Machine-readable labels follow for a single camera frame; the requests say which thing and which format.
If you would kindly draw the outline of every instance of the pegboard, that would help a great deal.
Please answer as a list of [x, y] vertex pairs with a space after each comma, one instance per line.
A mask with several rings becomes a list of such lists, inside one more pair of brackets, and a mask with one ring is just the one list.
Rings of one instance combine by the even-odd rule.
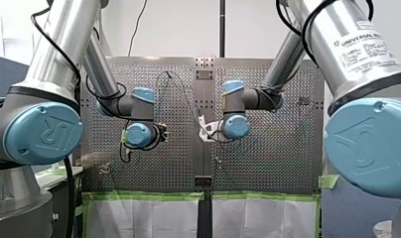
[[[122, 163], [119, 141], [126, 121], [100, 115], [95, 99], [84, 90], [83, 189], [192, 191], [194, 120], [181, 90], [192, 101], [195, 60], [112, 58], [109, 62], [116, 80], [129, 91], [135, 86], [156, 88], [155, 121], [168, 125], [170, 140], [153, 151], [132, 153], [130, 163]], [[166, 70], [177, 74], [183, 86], [179, 80], [169, 80]]]
[[[200, 62], [189, 58], [111, 58], [109, 62], [117, 81], [129, 90], [134, 86], [156, 89], [155, 121], [168, 125], [170, 141], [150, 152], [133, 153], [129, 164], [122, 163], [119, 140], [125, 121], [100, 115], [95, 99], [83, 90], [84, 190], [193, 191], [196, 167], [210, 166], [216, 190], [316, 192], [322, 159], [324, 84], [310, 62], [303, 63], [287, 86], [285, 106], [278, 113], [248, 112], [251, 135], [229, 145], [213, 144], [209, 155], [204, 155], [211, 161], [205, 163], [194, 159], [198, 153], [194, 137], [199, 131], [195, 131], [193, 112], [188, 110], [188, 101], [192, 110], [200, 103], [194, 99], [194, 95], [199, 99], [201, 90], [196, 84]], [[203, 104], [213, 103], [209, 105], [212, 120], [222, 117], [224, 81], [243, 79], [247, 86], [259, 85], [270, 64], [268, 59], [216, 59], [210, 64], [213, 83], [202, 90], [211, 92]], [[167, 79], [166, 70], [182, 80]], [[309, 98], [311, 104], [300, 106], [300, 97]]]
[[[270, 61], [217, 59], [215, 101], [222, 84], [241, 79], [246, 87], [260, 85]], [[250, 135], [230, 145], [212, 147], [214, 190], [265, 190], [317, 193], [321, 173], [324, 81], [305, 60], [285, 87], [284, 105], [276, 113], [247, 111]], [[215, 117], [222, 117], [221, 103]]]

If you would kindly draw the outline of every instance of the blue joint cap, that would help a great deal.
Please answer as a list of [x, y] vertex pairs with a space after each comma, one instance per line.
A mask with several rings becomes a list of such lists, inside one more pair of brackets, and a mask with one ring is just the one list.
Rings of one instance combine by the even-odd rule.
[[244, 82], [242, 80], [232, 80], [222, 84], [223, 93], [225, 94], [229, 94], [243, 88]]
[[249, 134], [250, 124], [246, 117], [234, 115], [225, 121], [222, 131], [228, 139], [241, 139]]
[[70, 155], [81, 137], [82, 123], [72, 108], [45, 102], [12, 120], [3, 136], [3, 149], [18, 164], [50, 165]]
[[149, 103], [155, 102], [154, 90], [148, 87], [135, 87], [132, 90], [132, 95], [138, 99], [141, 99]]
[[133, 123], [126, 130], [126, 144], [136, 148], [147, 146], [151, 142], [151, 131], [142, 123]]
[[401, 100], [346, 103], [328, 122], [325, 150], [353, 185], [373, 195], [401, 198]]

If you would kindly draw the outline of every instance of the white cloth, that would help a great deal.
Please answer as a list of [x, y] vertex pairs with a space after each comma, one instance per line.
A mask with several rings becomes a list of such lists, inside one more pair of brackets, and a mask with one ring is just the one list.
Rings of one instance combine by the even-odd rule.
[[316, 237], [316, 202], [248, 198], [214, 200], [212, 207], [213, 237]]
[[197, 201], [93, 201], [88, 206], [86, 237], [196, 238]]

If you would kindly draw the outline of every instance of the white wall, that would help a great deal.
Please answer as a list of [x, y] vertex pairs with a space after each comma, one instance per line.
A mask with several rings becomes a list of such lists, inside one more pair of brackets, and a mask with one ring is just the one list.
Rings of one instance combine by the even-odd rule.
[[[30, 63], [40, 37], [30, 17], [47, 6], [46, 0], [0, 1], [0, 57]], [[39, 24], [43, 25], [46, 17], [39, 17]]]
[[[366, 9], [364, 0], [357, 0]], [[115, 0], [102, 23], [114, 56], [126, 56], [144, 0]], [[401, 61], [401, 0], [374, 0], [374, 23]], [[226, 56], [273, 58], [287, 33], [272, 0], [226, 1]], [[218, 56], [218, 0], [148, 0], [132, 56]]]
[[[364, 0], [357, 0], [366, 9]], [[126, 56], [144, 0], [114, 0], [103, 27], [114, 56]], [[401, 0], [374, 0], [374, 23], [401, 61]], [[46, 0], [0, 1], [0, 57], [29, 63], [40, 34], [32, 13]], [[226, 1], [226, 56], [273, 58], [287, 33], [273, 0]], [[45, 17], [40, 19], [44, 24]], [[210, 57], [219, 52], [219, 0], [148, 0], [132, 56]]]

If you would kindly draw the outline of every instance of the universal robots arm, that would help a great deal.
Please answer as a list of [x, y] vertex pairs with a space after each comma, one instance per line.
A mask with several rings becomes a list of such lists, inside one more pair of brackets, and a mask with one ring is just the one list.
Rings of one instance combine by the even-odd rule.
[[55, 1], [24, 81], [9, 88], [0, 102], [0, 165], [48, 165], [67, 157], [78, 145], [82, 122], [74, 99], [84, 62], [100, 111], [131, 120], [130, 148], [160, 140], [154, 124], [154, 91], [118, 88], [96, 35], [95, 18], [106, 0]]
[[249, 128], [246, 109], [280, 107], [279, 89], [293, 77], [306, 49], [334, 96], [325, 130], [332, 165], [364, 191], [401, 198], [401, 63], [369, 21], [373, 6], [367, 3], [370, 17], [352, 0], [285, 1], [302, 27], [288, 34], [262, 91], [245, 89], [242, 81], [223, 85], [221, 131], [242, 138]]

